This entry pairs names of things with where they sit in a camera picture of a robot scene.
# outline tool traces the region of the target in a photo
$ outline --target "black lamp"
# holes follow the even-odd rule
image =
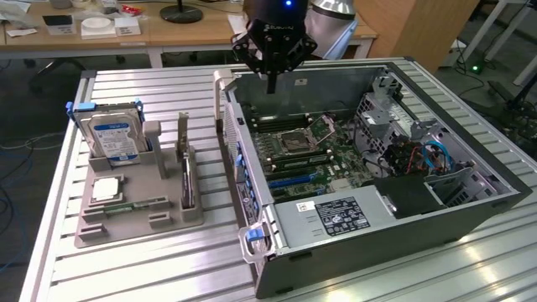
[[[203,19],[203,11],[194,6],[183,5],[183,0],[178,0],[178,5],[161,10],[161,17],[174,23],[194,23]]]

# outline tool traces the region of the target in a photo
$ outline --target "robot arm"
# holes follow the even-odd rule
[[[254,72],[267,75],[270,94],[276,91],[278,75],[292,71],[318,49],[316,40],[332,44],[339,35],[335,28],[355,21],[352,0],[315,0],[312,10],[308,4],[310,0],[245,1],[249,23],[246,32],[233,37],[234,52]]]

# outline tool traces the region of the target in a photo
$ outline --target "wooden desk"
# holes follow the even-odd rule
[[[149,15],[159,16],[161,10],[170,4],[153,3]],[[242,14],[242,6],[231,3],[211,4],[211,8],[198,6],[203,11],[203,20],[198,23],[178,25],[162,18],[151,18],[153,45],[210,45],[230,44],[234,30],[229,22],[229,14],[215,9]],[[370,28],[359,15],[359,27],[354,40],[376,38],[378,33]]]
[[[199,2],[205,18],[193,24],[175,24],[163,20],[161,10],[174,3],[141,3],[146,20],[141,21],[142,35],[118,38],[83,40],[81,34],[51,36],[43,21],[43,15],[71,14],[77,9],[54,9],[50,3],[33,3],[30,15],[41,23],[38,33],[15,38],[7,37],[0,44],[0,59],[38,59],[58,57],[85,57],[94,55],[123,55],[146,53],[151,66],[163,68],[162,54],[207,50],[231,50],[234,35],[229,22],[230,12],[242,13],[242,6],[231,3]],[[366,58],[378,33],[368,27],[362,17],[351,45],[359,45],[355,58]]]
[[[95,40],[83,40],[81,37],[81,21],[77,22],[75,35],[51,36],[47,31],[47,25],[45,24],[43,17],[55,14],[73,14],[78,11],[75,8],[55,9],[50,3],[33,3],[29,10],[29,14],[34,20],[39,23],[41,27],[38,33],[27,36],[6,37],[9,50],[29,50],[35,48],[37,50],[86,50],[90,48],[123,48],[141,45],[149,45],[150,43],[150,22],[149,20],[141,20],[142,35],[135,36],[119,36],[117,38],[105,38]],[[11,24],[6,25],[6,30],[14,30],[15,27]]]

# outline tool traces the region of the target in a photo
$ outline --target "motherboard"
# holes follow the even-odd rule
[[[346,123],[335,120],[336,116],[326,113],[253,123],[251,134],[275,202],[355,189],[374,179]]]

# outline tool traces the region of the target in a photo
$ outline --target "blue hard drive label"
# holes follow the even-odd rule
[[[129,123],[97,125],[94,129],[97,140],[110,160],[123,161],[137,158],[139,151],[135,140],[130,137]]]
[[[336,236],[371,227],[368,218],[354,197],[316,204],[327,234]]]

